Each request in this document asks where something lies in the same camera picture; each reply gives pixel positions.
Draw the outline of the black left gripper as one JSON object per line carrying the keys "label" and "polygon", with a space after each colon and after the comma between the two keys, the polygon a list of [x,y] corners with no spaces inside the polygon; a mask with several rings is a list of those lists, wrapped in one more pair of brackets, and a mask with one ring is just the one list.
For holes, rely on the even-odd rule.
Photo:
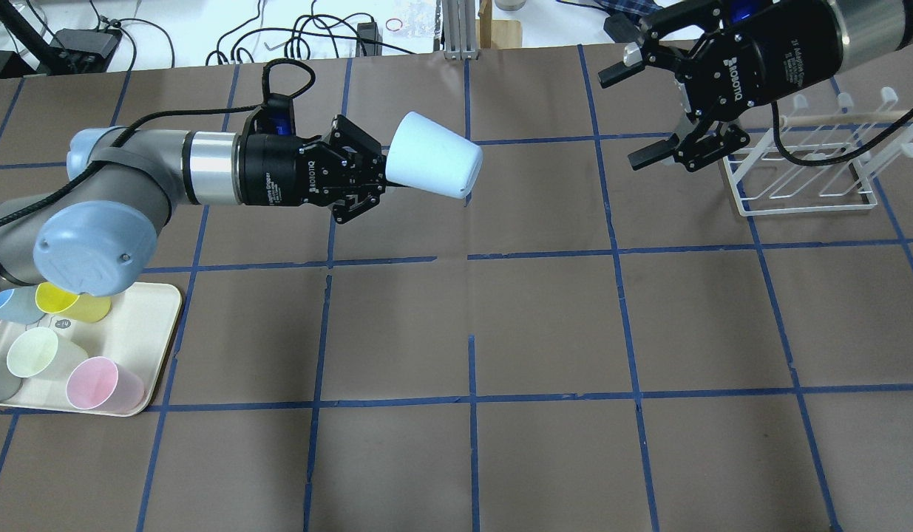
{"label": "black left gripper", "polygon": [[381,144],[344,115],[325,136],[244,130],[239,138],[243,205],[329,208],[338,225],[381,202],[389,188]]}

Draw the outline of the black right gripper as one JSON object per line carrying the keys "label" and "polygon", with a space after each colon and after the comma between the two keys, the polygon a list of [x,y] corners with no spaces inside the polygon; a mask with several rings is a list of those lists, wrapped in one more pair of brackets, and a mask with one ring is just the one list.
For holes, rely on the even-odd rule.
{"label": "black right gripper", "polygon": [[744,13],[747,2],[686,1],[643,17],[639,45],[598,72],[602,89],[656,67],[673,72],[684,114],[665,140],[628,155],[633,171],[680,164],[699,171],[746,147],[738,118],[825,80],[844,57],[825,1],[780,1]]}

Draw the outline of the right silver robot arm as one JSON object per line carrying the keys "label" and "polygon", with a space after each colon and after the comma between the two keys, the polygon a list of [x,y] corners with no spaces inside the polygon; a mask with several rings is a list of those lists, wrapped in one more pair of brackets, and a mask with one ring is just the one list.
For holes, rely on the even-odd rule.
{"label": "right silver robot arm", "polygon": [[913,1],[682,1],[605,31],[624,58],[598,75],[607,88],[648,67],[673,72],[683,116],[665,140],[632,152],[638,171],[671,158],[699,171],[749,144],[744,112],[913,44]]}

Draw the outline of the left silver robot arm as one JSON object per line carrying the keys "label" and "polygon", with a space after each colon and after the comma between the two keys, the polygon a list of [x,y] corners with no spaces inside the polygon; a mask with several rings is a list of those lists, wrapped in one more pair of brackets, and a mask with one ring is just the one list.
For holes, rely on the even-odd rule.
{"label": "left silver robot arm", "polygon": [[381,144],[338,115],[325,136],[278,131],[85,130],[69,165],[98,170],[45,208],[0,227],[0,292],[50,282],[112,296],[138,280],[182,205],[329,208],[345,223],[387,188]]}

